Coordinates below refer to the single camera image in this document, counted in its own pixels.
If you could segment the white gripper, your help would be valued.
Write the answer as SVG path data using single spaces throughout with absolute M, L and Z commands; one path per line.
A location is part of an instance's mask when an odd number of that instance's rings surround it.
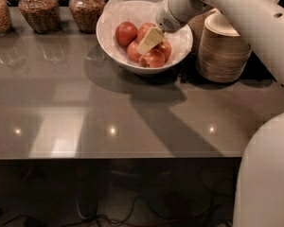
M 164 40 L 164 32 L 175 33 L 192 18 L 211 10 L 205 0 L 163 0 L 156 11 L 158 25 L 150 27 L 137 47 L 137 52 L 146 54 Z

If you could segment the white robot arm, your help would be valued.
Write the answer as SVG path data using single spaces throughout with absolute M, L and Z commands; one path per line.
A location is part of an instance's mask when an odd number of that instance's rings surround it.
M 247 144 L 240 163 L 233 227 L 284 227 L 284 8 L 271 0 L 164 0 L 138 51 L 146 53 L 196 15 L 217 9 L 276 80 L 261 100 L 249 93 L 245 104 L 264 122 Z

